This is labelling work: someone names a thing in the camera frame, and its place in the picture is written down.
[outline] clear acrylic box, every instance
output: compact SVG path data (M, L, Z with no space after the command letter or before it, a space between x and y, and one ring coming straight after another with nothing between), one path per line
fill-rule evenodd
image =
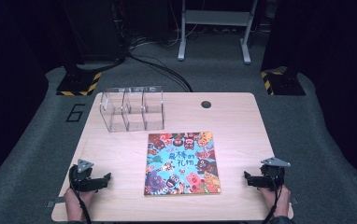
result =
M108 88L103 92L100 113L111 133L164 128L162 87Z

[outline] table hole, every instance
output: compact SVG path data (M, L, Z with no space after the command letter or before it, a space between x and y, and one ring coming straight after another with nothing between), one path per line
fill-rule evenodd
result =
M201 103L201 106L202 106L203 108L208 109L208 108L211 107L211 102L209 102L209 101L204 101L204 102Z

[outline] wooden table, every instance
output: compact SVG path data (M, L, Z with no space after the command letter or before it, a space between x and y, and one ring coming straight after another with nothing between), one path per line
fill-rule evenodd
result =
M72 164L94 163L92 178L112 173L89 208L93 221L262 220L268 209L262 195L243 175L261 175L261 160L274 156L257 103L245 92L164 92L164 133L213 132L221 193L144 196L149 133L110 133L99 112L101 93L79 139ZM203 101L211 102L203 108ZM59 196L68 188L65 179ZM66 221L64 203L53 209L54 221Z

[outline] cartoon illustration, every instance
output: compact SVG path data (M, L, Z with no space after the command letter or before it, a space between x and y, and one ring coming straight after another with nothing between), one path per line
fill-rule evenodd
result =
M210 161L207 160L199 160L196 164L196 168L198 169L198 174L204 174L207 166L210 164Z
M211 132L150 133L144 195L220 193Z

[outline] black cable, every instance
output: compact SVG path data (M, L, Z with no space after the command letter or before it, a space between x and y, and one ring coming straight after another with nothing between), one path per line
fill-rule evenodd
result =
M89 212L88 212L88 209L86 208L85 203L80 199L79 193L74 189L73 183L71 183L71 174L69 175L68 180L70 182L71 189L73 190L74 194L76 195L77 199L79 200L79 205L82 208L83 214L84 214L84 216L86 218L86 222L88 224L92 224L91 217L89 216Z
M141 60L141 59L138 59L137 57L135 57L134 55L132 55L130 52L128 52L127 56L129 58L132 58L140 63L143 63L145 65L147 65L148 67L154 69L155 71L157 71L158 73L160 73L161 75L165 76L165 77L168 77L169 79L173 80L174 82L178 83L180 85L180 87L182 89L184 89L185 91L189 91L189 92L193 92L193 88L191 87L191 85L187 82L187 80L185 80L184 77L182 77L180 74L176 73L175 71L167 68L167 66L162 63L161 61L159 61L158 59L155 59L155 60L158 60L161 64L163 65L159 65L157 63L151 63L151 62L148 62L148 61L145 61L145 60Z
M266 173L272 179L272 184L274 185L275 202L274 202L274 205L272 205L271 210L269 211L268 215L264 219L263 224L268 223L269 219L271 219L271 217L274 215L275 210L277 209L278 198L280 197L280 194L278 195L278 188L277 188L277 185L275 184L274 178L272 178L271 174L269 174L268 172L266 172Z

